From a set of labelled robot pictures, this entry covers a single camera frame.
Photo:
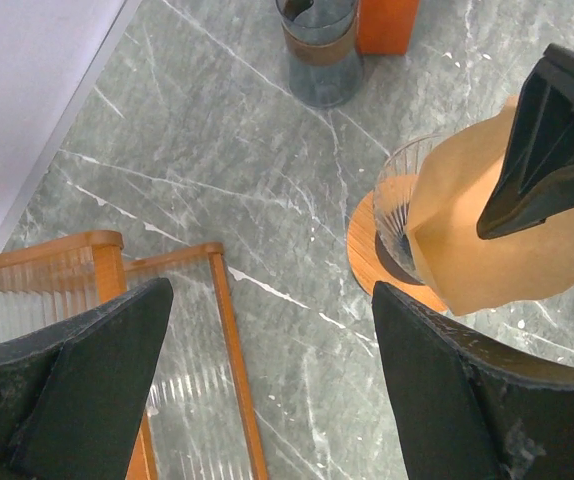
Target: black plastic part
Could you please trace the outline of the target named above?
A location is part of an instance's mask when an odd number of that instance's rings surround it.
[[[125,478],[172,298],[152,280],[0,344],[0,479]]]
[[[574,479],[574,368],[378,282],[373,312],[410,480]]]
[[[574,208],[574,52],[550,45],[523,84],[498,183],[477,223],[498,238]]]
[[[290,21],[296,20],[301,13],[309,10],[314,5],[314,0],[288,0],[283,9],[283,15]]]

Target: round wooden base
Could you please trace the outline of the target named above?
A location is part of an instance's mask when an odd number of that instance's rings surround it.
[[[447,310],[432,289],[415,283],[396,265],[384,247],[377,247],[378,243],[373,192],[369,192],[358,204],[347,229],[347,257],[356,280],[369,295],[373,294],[374,285],[380,280],[391,283],[437,312]]]

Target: pour-over dripper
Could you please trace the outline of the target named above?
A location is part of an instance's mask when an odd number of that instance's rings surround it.
[[[423,161],[447,136],[427,135],[400,147],[385,162],[374,189],[378,236],[400,268],[420,283],[407,238],[409,202]]]

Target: orange box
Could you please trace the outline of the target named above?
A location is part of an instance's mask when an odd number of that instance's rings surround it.
[[[364,55],[404,55],[420,0],[361,0],[358,48]]]

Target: wooden frame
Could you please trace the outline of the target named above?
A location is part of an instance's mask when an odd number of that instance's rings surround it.
[[[146,271],[160,272],[161,270],[172,269],[178,265],[201,260],[209,262],[252,474],[255,480],[267,480],[269,476],[236,327],[236,317],[229,294],[227,271],[223,256],[224,247],[221,243],[204,243],[156,257],[128,262],[125,264],[125,274],[129,278],[131,275],[139,275]]]
[[[122,235],[108,230],[97,230],[79,233],[47,243],[0,254],[0,272],[9,271],[11,267],[23,270],[22,280],[18,282],[0,282],[1,292],[13,291],[45,291],[42,277],[47,274],[56,279],[52,288],[67,290],[76,284],[94,281],[98,290],[100,303],[107,302],[127,291],[125,271],[121,257],[123,248]],[[75,267],[68,253],[75,254],[84,249],[91,249],[93,258],[93,272],[85,278],[74,278],[69,272]],[[134,446],[128,480],[156,480],[158,478],[156,465],[151,447],[147,415],[143,415],[143,422]]]
[[[98,302],[104,303],[127,291],[127,279],[131,275],[153,270],[164,271],[183,263],[208,261],[252,473],[255,480],[267,480],[269,478],[267,467],[229,294],[223,245],[205,243],[125,264],[121,257],[122,248],[123,241],[120,233],[98,230],[2,253],[0,254],[0,272],[3,273],[0,274],[0,279],[4,279],[4,272],[11,271],[12,267],[22,269],[23,274],[20,281],[18,279],[15,282],[0,280],[0,292],[64,293],[72,288],[80,288],[81,285],[93,283],[97,290]],[[76,256],[76,252],[83,251],[86,252],[85,255]],[[93,268],[82,269],[80,264],[76,265],[81,258],[90,262]],[[46,287],[43,281],[44,276],[49,276],[55,281],[47,282]],[[87,308],[94,306],[96,305],[86,305]],[[63,318],[55,320],[64,320],[75,313],[80,312],[69,313],[69,310],[65,309],[64,315],[61,315]],[[126,478],[127,480],[156,480],[157,477],[151,433],[145,414],[138,431]]]

